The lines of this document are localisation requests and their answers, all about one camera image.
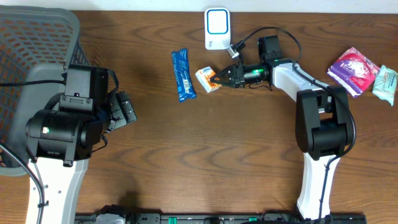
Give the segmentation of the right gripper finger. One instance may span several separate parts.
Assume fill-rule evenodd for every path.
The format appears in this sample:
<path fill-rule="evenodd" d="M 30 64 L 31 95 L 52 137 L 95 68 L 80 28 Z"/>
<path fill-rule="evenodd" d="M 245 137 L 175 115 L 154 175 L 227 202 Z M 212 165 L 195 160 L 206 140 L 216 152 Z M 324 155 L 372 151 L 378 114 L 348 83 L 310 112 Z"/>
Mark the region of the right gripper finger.
<path fill-rule="evenodd" d="M 226 86 L 229 88 L 235 87 L 235 82 L 230 78 L 215 77 L 215 78 L 210 78 L 210 82 L 215 83 L 217 85 Z"/>
<path fill-rule="evenodd" d="M 211 77 L 211 80 L 233 80 L 235 65 L 227 66 Z"/>

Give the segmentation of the small orange box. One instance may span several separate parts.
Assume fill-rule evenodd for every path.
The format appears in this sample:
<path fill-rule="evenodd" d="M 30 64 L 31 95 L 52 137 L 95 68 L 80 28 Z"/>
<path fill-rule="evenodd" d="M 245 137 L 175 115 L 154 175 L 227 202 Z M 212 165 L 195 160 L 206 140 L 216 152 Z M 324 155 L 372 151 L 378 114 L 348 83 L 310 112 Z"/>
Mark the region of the small orange box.
<path fill-rule="evenodd" d="M 216 73 L 211 67 L 199 69 L 195 73 L 196 78 L 201 83 L 202 87 L 207 93 L 210 93 L 222 87 L 222 85 L 220 84 L 210 82 L 210 78 L 215 74 Z"/>

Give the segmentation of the blue Oreo cookie pack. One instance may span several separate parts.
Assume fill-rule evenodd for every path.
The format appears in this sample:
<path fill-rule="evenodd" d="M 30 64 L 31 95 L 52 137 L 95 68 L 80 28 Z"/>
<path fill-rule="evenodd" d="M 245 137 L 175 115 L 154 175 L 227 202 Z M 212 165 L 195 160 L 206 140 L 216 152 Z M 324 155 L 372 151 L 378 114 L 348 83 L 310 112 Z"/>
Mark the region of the blue Oreo cookie pack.
<path fill-rule="evenodd" d="M 178 51 L 173 51 L 171 56 L 179 102 L 184 102 L 186 99 L 196 98 L 197 94 L 190 77 L 188 50 L 180 49 Z"/>

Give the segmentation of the pink purple liners pack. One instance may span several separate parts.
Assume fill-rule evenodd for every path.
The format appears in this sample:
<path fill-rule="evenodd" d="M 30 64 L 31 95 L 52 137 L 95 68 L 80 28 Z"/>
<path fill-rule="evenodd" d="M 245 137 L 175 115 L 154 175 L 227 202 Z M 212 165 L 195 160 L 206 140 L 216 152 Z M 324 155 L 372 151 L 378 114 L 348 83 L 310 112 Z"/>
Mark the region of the pink purple liners pack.
<path fill-rule="evenodd" d="M 375 63 L 351 47 L 328 68 L 326 74 L 355 98 L 366 91 L 379 71 Z"/>

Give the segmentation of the green tissue wipes pack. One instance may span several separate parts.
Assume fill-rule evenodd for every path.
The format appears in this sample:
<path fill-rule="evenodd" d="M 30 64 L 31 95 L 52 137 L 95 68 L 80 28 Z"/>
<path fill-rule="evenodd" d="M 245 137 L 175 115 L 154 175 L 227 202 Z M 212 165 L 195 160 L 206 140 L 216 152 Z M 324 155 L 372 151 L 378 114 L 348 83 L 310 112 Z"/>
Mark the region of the green tissue wipes pack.
<path fill-rule="evenodd" d="M 397 72 L 382 65 L 374 81 L 372 93 L 381 100 L 394 105 L 394 96 L 397 87 Z"/>

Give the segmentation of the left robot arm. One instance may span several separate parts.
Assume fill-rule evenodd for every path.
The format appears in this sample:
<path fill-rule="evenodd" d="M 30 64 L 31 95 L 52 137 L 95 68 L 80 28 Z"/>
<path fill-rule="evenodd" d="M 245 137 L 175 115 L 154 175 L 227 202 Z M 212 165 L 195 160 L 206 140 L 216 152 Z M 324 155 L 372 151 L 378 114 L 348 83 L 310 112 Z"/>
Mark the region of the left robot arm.
<path fill-rule="evenodd" d="M 94 147 L 106 134 L 136 121 L 129 95 L 107 93 L 104 99 L 57 93 L 26 124 L 31 189 L 39 204 L 28 207 L 27 223 L 73 223 L 81 183 Z"/>

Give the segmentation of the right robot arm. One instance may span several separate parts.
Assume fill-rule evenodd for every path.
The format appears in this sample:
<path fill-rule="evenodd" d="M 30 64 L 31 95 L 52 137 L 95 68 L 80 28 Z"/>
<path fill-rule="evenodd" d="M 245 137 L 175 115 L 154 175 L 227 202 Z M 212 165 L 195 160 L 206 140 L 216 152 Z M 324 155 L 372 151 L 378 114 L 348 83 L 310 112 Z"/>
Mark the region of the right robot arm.
<path fill-rule="evenodd" d="M 330 194 L 340 158 L 356 134 L 344 88 L 320 83 L 282 55 L 276 35 L 257 41 L 260 62 L 230 65 L 210 82 L 244 88 L 267 82 L 296 103 L 295 138 L 304 156 L 302 188 L 296 203 L 303 222 L 330 223 Z"/>

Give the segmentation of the white barcode scanner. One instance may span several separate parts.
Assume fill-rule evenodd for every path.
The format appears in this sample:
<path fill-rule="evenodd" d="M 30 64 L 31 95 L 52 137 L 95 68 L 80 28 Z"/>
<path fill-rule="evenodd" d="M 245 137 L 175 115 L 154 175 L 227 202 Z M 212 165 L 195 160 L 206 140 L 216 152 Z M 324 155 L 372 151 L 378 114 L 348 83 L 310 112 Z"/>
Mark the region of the white barcode scanner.
<path fill-rule="evenodd" d="M 231 45 L 230 13 L 224 7 L 208 8 L 204 13 L 205 48 L 225 50 Z"/>

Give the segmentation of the grey plastic mesh basket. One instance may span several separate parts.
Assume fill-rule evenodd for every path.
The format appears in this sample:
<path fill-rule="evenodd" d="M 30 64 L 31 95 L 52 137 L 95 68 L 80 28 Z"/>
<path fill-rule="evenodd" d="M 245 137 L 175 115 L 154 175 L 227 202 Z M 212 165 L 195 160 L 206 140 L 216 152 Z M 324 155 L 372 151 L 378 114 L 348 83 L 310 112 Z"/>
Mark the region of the grey plastic mesh basket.
<path fill-rule="evenodd" d="M 59 68 L 87 65 L 79 35 L 80 21 L 66 9 L 1 6 L 1 82 L 27 82 L 31 69 L 43 63 Z M 22 90 L 1 88 L 1 142 L 28 162 L 26 137 L 17 133 L 17 126 L 26 122 L 17 110 Z"/>

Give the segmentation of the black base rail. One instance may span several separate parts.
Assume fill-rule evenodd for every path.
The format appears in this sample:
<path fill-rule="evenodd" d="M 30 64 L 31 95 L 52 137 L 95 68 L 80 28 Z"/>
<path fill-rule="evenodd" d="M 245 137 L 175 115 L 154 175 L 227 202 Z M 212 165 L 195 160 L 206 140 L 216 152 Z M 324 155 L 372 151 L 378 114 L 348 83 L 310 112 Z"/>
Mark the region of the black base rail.
<path fill-rule="evenodd" d="M 75 223 L 130 223 L 130 224 L 235 224 L 235 223 L 311 223 L 299 216 L 281 212 L 264 212 L 260 215 L 161 215 L 158 213 L 137 213 L 116 215 L 110 213 L 77 215 Z"/>

